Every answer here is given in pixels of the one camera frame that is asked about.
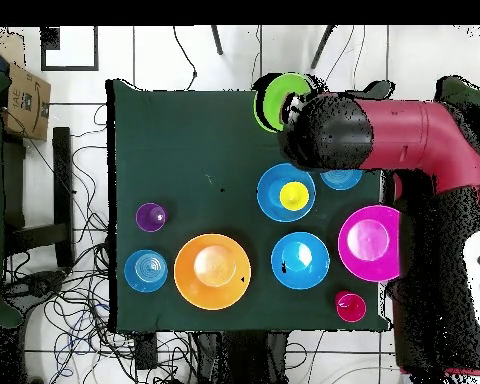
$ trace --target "blue bowl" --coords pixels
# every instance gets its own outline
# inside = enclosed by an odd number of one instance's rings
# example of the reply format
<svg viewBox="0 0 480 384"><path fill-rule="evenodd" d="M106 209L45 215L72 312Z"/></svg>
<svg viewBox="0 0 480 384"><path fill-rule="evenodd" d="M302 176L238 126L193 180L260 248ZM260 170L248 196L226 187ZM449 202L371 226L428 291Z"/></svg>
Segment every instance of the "blue bowl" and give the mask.
<svg viewBox="0 0 480 384"><path fill-rule="evenodd" d="M360 169L335 169L320 174L323 182L334 190L348 190L354 187L362 176L363 171Z"/></svg>
<svg viewBox="0 0 480 384"><path fill-rule="evenodd" d="M318 237L297 232L277 242L271 257L272 272L290 289L315 287L329 271L329 252Z"/></svg>
<svg viewBox="0 0 480 384"><path fill-rule="evenodd" d="M162 287L167 279L165 259L152 250L138 250L124 265L124 276L130 287L141 293L151 293Z"/></svg>
<svg viewBox="0 0 480 384"><path fill-rule="evenodd" d="M304 184L309 192L308 203L298 211L286 209L279 200L279 192L283 186L292 181ZM281 163L273 166L262 175L258 182L257 198L261 210L274 221L297 221L313 207L315 183L307 172L301 171L289 163Z"/></svg>

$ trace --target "floor tile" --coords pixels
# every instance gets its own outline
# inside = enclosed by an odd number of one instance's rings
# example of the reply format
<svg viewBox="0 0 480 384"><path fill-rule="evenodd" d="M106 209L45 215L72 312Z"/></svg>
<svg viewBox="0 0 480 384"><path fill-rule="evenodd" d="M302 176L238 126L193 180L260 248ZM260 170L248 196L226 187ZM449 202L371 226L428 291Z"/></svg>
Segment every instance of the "floor tile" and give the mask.
<svg viewBox="0 0 480 384"><path fill-rule="evenodd" d="M286 355L286 375L289 384L307 384L313 354L288 353ZM379 355L359 355L340 353L317 353L313 363L309 384L378 384ZM381 356L381 384L397 384L399 370L390 355Z"/></svg>
<svg viewBox="0 0 480 384"><path fill-rule="evenodd" d="M104 233L93 232L92 235L95 243L102 242L105 238ZM85 249L87 249L90 246L92 246L90 241L90 235L86 232L84 234L84 238L82 242L75 246L76 256L78 257L81 252L85 251ZM21 268L21 270L24 271L25 273L32 273L32 272L38 272L38 271L57 269L55 253L50 252L51 255L49 255L47 252L45 252L46 254L44 255L36 255L37 252L35 251L38 249L32 250L32 254L31 254L32 262L28 262L25 265L25 268ZM51 261L52 263L51 266L47 265L48 261ZM62 291L67 291L69 289L73 289L73 290L83 289L76 293L70 293L66 295L68 298L72 299L72 301L75 301L76 299L79 299L79 301L82 301L82 297L87 294L85 292L85 289L88 289L89 287L95 288L96 286L97 288L95 290L95 293L104 299L107 299L107 300L109 299L108 280L100 282L101 278L99 277L93 278L92 281L90 278L85 278L83 281L80 280L81 277L84 277L86 275L87 271L91 271L92 269L93 269L93 256L92 256L92 252L90 252L89 254L85 255L82 258L82 260L77 264L74 270L75 272L73 272L67 277L66 281L68 282L64 283L62 286ZM84 308L84 305L82 304L75 305L70 303L70 301L64 301L63 299L54 299L54 298L50 299L47 302L47 304L37 306L35 310L32 312L32 315L30 316L30 319L28 321L26 336L25 336L25 349L48 350L48 351L53 350L54 343L56 342L57 337L61 334L62 330L64 331L70 330L68 323L70 325L75 325L79 317L82 315L82 312L78 312L78 311L82 311L83 308ZM62 313L66 315L67 314L74 314L74 315L68 317L67 318L68 323L66 323L64 318L60 316ZM104 308L100 309L100 313L102 313L103 315L107 315L106 310ZM59 343L57 344L57 349L62 349L65 346L64 344L65 340L66 340L66 336L62 337L62 339L59 340ZM95 337L93 340L95 343L94 345L98 346L99 343L97 338ZM82 344L81 349L88 350L88 346L85 344Z"/></svg>
<svg viewBox="0 0 480 384"><path fill-rule="evenodd" d="M41 71L41 37L38 27L11 28L24 36L27 70L51 84L51 103L104 103L105 80L133 81L133 27L99 26L98 71ZM67 29L61 27L61 43ZM65 44L78 51L78 37Z"/></svg>
<svg viewBox="0 0 480 384"><path fill-rule="evenodd" d="M64 362L67 357L64 354L59 356L59 361ZM43 378L45 384L49 384L53 376L61 369L62 371L55 384L135 384L122 370L118 360L115 357L101 357L89 353L85 355L74 355L65 368L57 366L53 353L27 352L25 354L25 364L29 377L39 376ZM130 373L131 361L121 359L125 370ZM94 376L92 372L93 365L96 365Z"/></svg>
<svg viewBox="0 0 480 384"><path fill-rule="evenodd" d="M217 54L209 25L176 27L177 37L197 71L191 89L249 90L254 58L259 52L256 25L218 25L218 32L222 56ZM183 90L192 72L172 27L135 27L135 85L139 89Z"/></svg>
<svg viewBox="0 0 480 384"><path fill-rule="evenodd" d="M52 172L54 169L52 147L54 127L69 127L71 134L74 135L71 138L72 152L75 153L73 159L76 165L72 165L73 190L76 192L73 194L74 228L83 228L87 221L87 204L93 193L91 178L96 184L96 189L90 208L105 223L108 223L107 132L106 130L93 132L104 128L94 123L94 115L96 114L96 122L104 123L106 106L53 105L50 113L48 141L24 140L26 158L23 196L26 226L53 223L53 184L57 178Z"/></svg>
<svg viewBox="0 0 480 384"><path fill-rule="evenodd" d="M300 343L306 350L314 352L322 331L292 331L288 344ZM301 350L297 345L288 350ZM320 351L378 352L379 334L370 331L326 331L320 342Z"/></svg>
<svg viewBox="0 0 480 384"><path fill-rule="evenodd" d="M59 48L46 50L46 66L94 66L94 27L60 27Z"/></svg>

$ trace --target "cup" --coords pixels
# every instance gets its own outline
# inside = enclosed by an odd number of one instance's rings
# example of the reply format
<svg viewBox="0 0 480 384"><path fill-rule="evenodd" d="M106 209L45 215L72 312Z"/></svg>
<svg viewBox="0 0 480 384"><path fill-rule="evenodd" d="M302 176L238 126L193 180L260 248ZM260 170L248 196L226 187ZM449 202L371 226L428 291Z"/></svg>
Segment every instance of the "cup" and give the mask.
<svg viewBox="0 0 480 384"><path fill-rule="evenodd" d="M168 275L167 263L157 252L138 250L127 259L124 275L132 289L151 293L165 283Z"/></svg>
<svg viewBox="0 0 480 384"><path fill-rule="evenodd" d="M235 271L235 257L224 246L205 247L197 254L194 261L194 272L197 278L209 287L221 287L227 284Z"/></svg>
<svg viewBox="0 0 480 384"><path fill-rule="evenodd" d="M348 290L343 290L336 294L335 303L339 317L345 322L358 322L366 314L366 302L364 299Z"/></svg>
<svg viewBox="0 0 480 384"><path fill-rule="evenodd" d="M363 171L360 169L334 169L320 174L322 181L334 190L349 190L362 176Z"/></svg>
<svg viewBox="0 0 480 384"><path fill-rule="evenodd" d="M142 231L155 232L160 230L167 220L167 211L156 203L144 203L135 216L137 225Z"/></svg>

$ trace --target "black cable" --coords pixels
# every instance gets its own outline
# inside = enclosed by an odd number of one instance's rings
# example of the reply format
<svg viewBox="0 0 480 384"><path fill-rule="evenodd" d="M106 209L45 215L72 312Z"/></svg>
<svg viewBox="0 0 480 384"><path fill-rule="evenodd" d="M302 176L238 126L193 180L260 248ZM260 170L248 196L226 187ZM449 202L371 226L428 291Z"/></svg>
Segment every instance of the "black cable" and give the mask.
<svg viewBox="0 0 480 384"><path fill-rule="evenodd" d="M320 343L322 342L322 337L325 334L325 330L322 331L322 334L320 335L320 338L318 339L318 344L316 345L315 352L313 353L313 359L311 360L311 367L309 368L309 377L308 377L308 383L311 380L311 373L313 372L313 364L315 363L315 358L316 358L316 352L318 351L318 348L320 347Z"/></svg>
<svg viewBox="0 0 480 384"><path fill-rule="evenodd" d="M308 352L306 350L306 348L304 346L302 346L300 343L297 343L297 342L292 342L292 343L289 343L287 346L286 346L286 349L288 349L291 345L297 345L297 346L300 346L302 348L302 353L304 353L304 359L298 364L298 365L294 365L292 367L287 367L285 368L286 370L293 370L295 368L298 368L300 367L304 362L306 362L306 360L308 359Z"/></svg>
<svg viewBox="0 0 480 384"><path fill-rule="evenodd" d="M258 37L258 33L260 31L260 28L261 28L261 25L258 25L258 28L256 29L256 40L258 40L258 45L259 45L259 51L258 53L256 54L256 57L254 58L254 63L252 64L252 72L251 72L251 90L252 90L252 86L254 84L254 69L256 68L256 61L258 60L258 57L261 53L261 41Z"/></svg>
<svg viewBox="0 0 480 384"><path fill-rule="evenodd" d="M98 109L96 109L96 112L94 112L94 117L93 117L94 125L103 125L103 126L106 126L106 125L107 125L107 124L100 124L100 123L96 122L96 116L98 115L99 110L100 110L103 106L106 106L106 104L102 104Z"/></svg>
<svg viewBox="0 0 480 384"><path fill-rule="evenodd" d="M103 127L101 130L94 130L94 131L87 131L87 132L84 132L82 134L78 134L78 135L74 135L74 134L70 134L71 137L74 137L74 138L79 138L79 137L83 137L84 135L89 135L89 134L98 134L100 132L103 132L107 129L107 127Z"/></svg>
<svg viewBox="0 0 480 384"><path fill-rule="evenodd" d="M338 56L338 59L336 59L336 62L334 62L334 65L332 66L331 70L329 71L329 75L327 75L327 78L325 79L325 83L327 83L327 80L332 74L332 71L334 71L334 68L336 67L336 64L339 62L341 59L341 56L343 56L343 53L345 53L345 50L348 46L348 43L350 43L350 39L352 38L352 34L354 33L354 25L352 25L352 31L350 31L350 36L348 37L347 43L345 44L345 47L343 47L343 50L341 51L341 54Z"/></svg>
<svg viewBox="0 0 480 384"><path fill-rule="evenodd" d="M386 25L386 81L389 81L389 25Z"/></svg>
<svg viewBox="0 0 480 384"><path fill-rule="evenodd" d="M363 40L361 41L361 48L359 49L359 55L357 56L356 67L354 68L354 90L356 89L356 72L357 65L359 65L359 59L361 59L361 53L363 52L364 38L366 36L366 25L363 25Z"/></svg>
<svg viewBox="0 0 480 384"><path fill-rule="evenodd" d="M187 56L187 53L185 52L185 49L183 48L183 46L182 46L181 43L180 43L180 40L178 40L178 36L176 35L176 27L175 27L174 25L173 25L172 29L173 29L173 32L174 32L174 38L176 39L176 42L178 43L178 46L180 46L181 51L183 52L183 54L185 55L185 58L187 59L187 62L190 63L190 66L192 66L192 68L194 69L194 71L192 72L192 80L190 81L190 84L189 84L188 87L186 88L186 90L189 90L190 87L192 86L192 84L194 83L194 80L195 80L196 77L197 77L196 67L195 67L194 64L190 61L190 59L189 59L188 56Z"/></svg>

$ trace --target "yellow cup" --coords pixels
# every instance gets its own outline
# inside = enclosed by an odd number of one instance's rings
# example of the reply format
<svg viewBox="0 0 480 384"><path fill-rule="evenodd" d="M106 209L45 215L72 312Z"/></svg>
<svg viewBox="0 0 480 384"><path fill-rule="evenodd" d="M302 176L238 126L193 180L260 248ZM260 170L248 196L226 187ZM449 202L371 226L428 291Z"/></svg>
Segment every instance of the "yellow cup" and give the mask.
<svg viewBox="0 0 480 384"><path fill-rule="evenodd" d="M235 274L233 254L223 246L208 246L201 250L194 261L197 278L207 286L220 287L227 284Z"/></svg>
<svg viewBox="0 0 480 384"><path fill-rule="evenodd" d="M279 192L279 200L286 209L298 211L308 203L309 191L304 184L292 181L283 186Z"/></svg>

